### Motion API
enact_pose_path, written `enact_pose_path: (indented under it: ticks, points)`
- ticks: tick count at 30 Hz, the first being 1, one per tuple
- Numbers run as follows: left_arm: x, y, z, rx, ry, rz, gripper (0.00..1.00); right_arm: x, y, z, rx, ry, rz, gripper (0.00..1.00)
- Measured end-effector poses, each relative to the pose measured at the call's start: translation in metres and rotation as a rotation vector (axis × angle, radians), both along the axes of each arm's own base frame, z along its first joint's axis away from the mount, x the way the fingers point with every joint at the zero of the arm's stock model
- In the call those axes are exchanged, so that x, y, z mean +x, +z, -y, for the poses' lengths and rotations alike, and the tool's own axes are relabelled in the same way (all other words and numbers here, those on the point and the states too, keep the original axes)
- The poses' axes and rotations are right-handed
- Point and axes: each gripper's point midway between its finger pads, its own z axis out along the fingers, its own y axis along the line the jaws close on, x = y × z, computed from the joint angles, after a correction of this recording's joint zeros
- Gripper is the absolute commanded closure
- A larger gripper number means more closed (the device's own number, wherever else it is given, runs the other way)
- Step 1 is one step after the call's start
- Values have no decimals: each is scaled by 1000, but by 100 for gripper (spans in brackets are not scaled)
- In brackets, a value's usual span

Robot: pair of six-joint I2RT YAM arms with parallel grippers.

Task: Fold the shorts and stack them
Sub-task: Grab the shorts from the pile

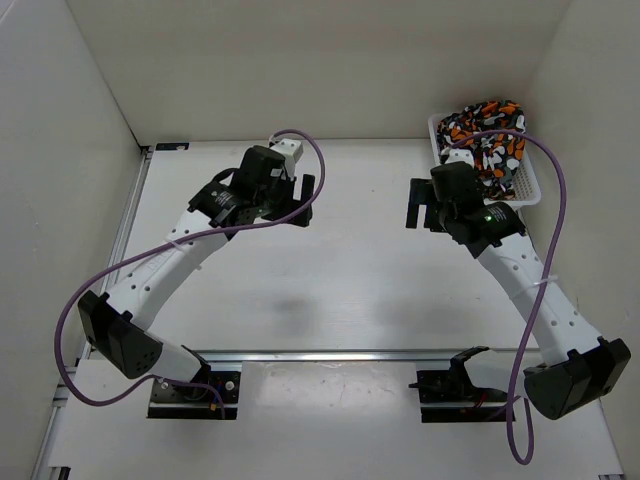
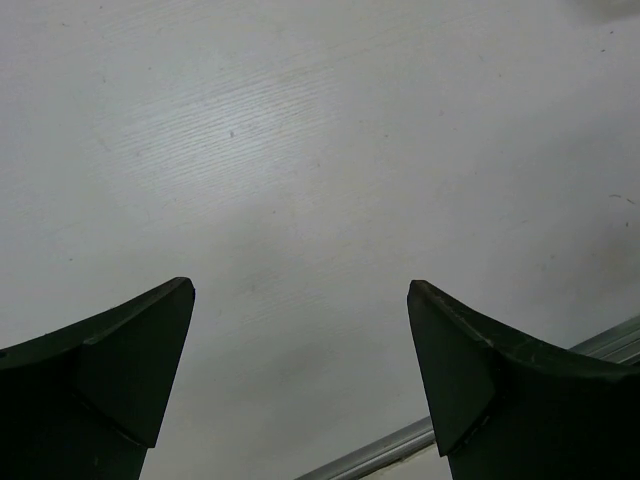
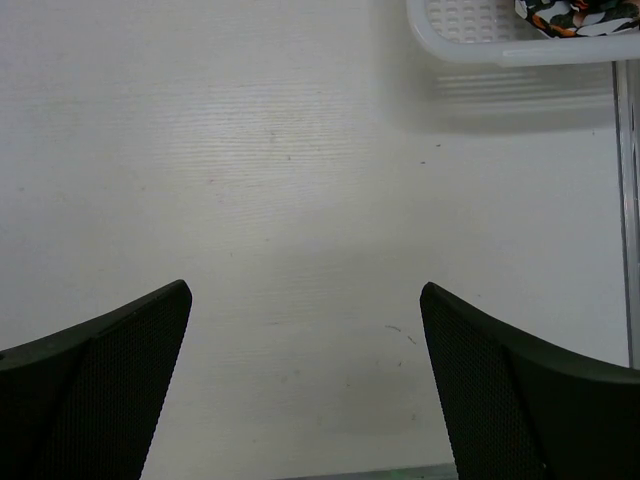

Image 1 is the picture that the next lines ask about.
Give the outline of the orange camouflage shorts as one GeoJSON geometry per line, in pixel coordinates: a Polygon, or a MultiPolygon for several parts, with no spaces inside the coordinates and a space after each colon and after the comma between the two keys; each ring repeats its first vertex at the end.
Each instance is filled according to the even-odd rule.
{"type": "Polygon", "coordinates": [[[467,141],[460,148],[473,152],[474,168],[479,171],[485,185],[485,195],[492,200],[512,200],[515,197],[513,177],[523,160],[526,141],[505,132],[526,131],[525,115],[519,103],[489,100],[469,105],[443,118],[437,125],[440,157],[454,143],[490,130],[495,133],[467,141]]]}

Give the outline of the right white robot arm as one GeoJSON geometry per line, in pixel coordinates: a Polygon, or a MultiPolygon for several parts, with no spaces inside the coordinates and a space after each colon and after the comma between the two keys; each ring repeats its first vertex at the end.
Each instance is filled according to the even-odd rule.
{"type": "Polygon", "coordinates": [[[410,181],[406,226],[449,235],[500,284],[523,319],[535,320],[540,358],[524,361],[515,392],[544,417],[557,420],[607,395],[631,358],[621,339],[606,340],[543,271],[526,228],[505,202],[485,204],[482,184],[465,162],[432,169],[410,181]]]}

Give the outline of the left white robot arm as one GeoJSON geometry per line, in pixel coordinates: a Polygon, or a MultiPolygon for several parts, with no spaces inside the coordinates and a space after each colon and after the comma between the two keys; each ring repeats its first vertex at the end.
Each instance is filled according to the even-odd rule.
{"type": "Polygon", "coordinates": [[[80,297],[89,344],[130,380],[156,375],[175,380],[188,400],[205,396],[210,377],[204,360],[149,329],[171,295],[231,241],[233,227],[280,218],[296,226],[309,224],[310,210],[293,197],[302,153],[300,141],[284,138],[247,149],[238,168],[215,175],[166,236],[166,250],[141,261],[102,295],[88,291],[80,297]]]}

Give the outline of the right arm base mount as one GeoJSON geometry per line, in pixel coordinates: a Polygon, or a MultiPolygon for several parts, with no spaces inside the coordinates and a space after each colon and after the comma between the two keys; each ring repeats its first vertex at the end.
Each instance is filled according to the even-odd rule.
{"type": "Polygon", "coordinates": [[[479,387],[466,370],[470,359],[486,352],[488,347],[472,347],[454,355],[444,369],[416,371],[408,388],[418,393],[422,424],[506,422],[506,388],[479,387]]]}

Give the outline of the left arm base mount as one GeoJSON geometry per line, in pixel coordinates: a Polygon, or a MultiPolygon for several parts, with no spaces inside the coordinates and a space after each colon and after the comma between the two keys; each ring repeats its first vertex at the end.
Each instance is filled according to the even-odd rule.
{"type": "Polygon", "coordinates": [[[238,415],[242,367],[240,363],[214,363],[207,383],[216,390],[185,388],[156,382],[147,417],[161,420],[234,421],[238,415]]]}

